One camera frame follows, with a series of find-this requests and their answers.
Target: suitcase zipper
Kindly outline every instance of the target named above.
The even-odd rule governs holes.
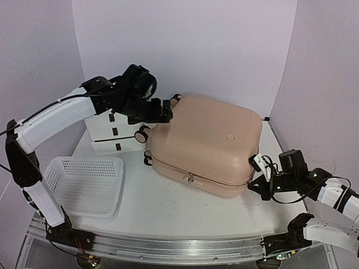
[[[182,174],[188,176],[188,177],[189,177],[189,179],[188,179],[188,181],[187,181],[188,184],[192,184],[192,183],[195,181],[195,178],[194,178],[194,177],[197,177],[198,180],[203,180],[203,181],[209,182],[209,183],[214,183],[214,182],[215,182],[215,181],[213,181],[213,180],[211,180],[211,179],[202,177],[202,176],[200,176],[200,175],[196,175],[196,174],[194,174],[194,173],[192,173],[192,172],[187,172],[187,171],[185,171],[185,170],[181,170],[181,169],[179,169],[179,168],[177,168],[177,167],[175,167],[175,166],[173,166],[173,165],[171,165],[171,164],[168,164],[168,163],[165,163],[164,161],[158,160],[157,158],[154,158],[153,155],[152,155],[152,158],[155,159],[155,161],[157,161],[157,162],[163,164],[164,166],[166,166],[166,167],[168,167],[168,168],[170,168],[170,169],[172,169],[172,170],[174,170],[174,171],[176,171],[176,172],[180,172],[180,173],[182,173]],[[240,185],[228,185],[228,184],[224,184],[224,183],[222,183],[222,182],[215,182],[215,183],[216,183],[216,184],[219,184],[219,185],[226,186],[226,187],[240,187],[240,186],[247,185],[247,183],[240,184]]]

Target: white basket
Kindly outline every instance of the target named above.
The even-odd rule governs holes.
[[[116,157],[57,157],[44,181],[69,215],[110,217],[120,199],[123,161]]]

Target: plastic basket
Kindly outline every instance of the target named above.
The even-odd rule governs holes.
[[[57,157],[44,181],[69,215],[110,217],[119,201],[123,161],[116,157]]]

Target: suitcase wheel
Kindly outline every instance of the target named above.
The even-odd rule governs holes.
[[[146,151],[144,152],[144,156],[145,156],[145,158],[152,159],[151,151],[150,151],[150,150],[146,150]]]
[[[142,132],[145,132],[145,133],[149,133],[149,131],[151,130],[151,128],[150,127],[148,127],[147,125],[142,125],[141,127],[140,127],[140,131],[142,131]]]
[[[174,108],[174,107],[178,104],[178,102],[179,102],[179,100],[180,100],[181,98],[182,98],[182,95],[181,95],[181,94],[175,94],[175,95],[169,100],[171,106]]]
[[[148,140],[148,134],[146,134],[144,131],[137,131],[135,132],[135,138],[138,142],[144,144]]]
[[[147,166],[153,166],[152,159],[144,158],[144,164]]]

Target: gray wall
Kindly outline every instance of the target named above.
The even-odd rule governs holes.
[[[158,79],[157,95],[198,93],[267,117],[283,76],[297,0],[76,0],[86,79],[132,62]]]
[[[60,98],[84,81],[71,0],[0,1],[0,131]],[[83,124],[40,146],[42,170],[52,158],[69,155]],[[0,163],[7,164],[5,136]],[[11,175],[0,169],[0,261],[13,268],[33,210]]]
[[[271,122],[284,147],[301,149],[310,169],[349,178],[359,191],[359,3],[298,1],[292,41]],[[312,211],[352,225],[324,205]],[[355,254],[335,249],[341,268]]]

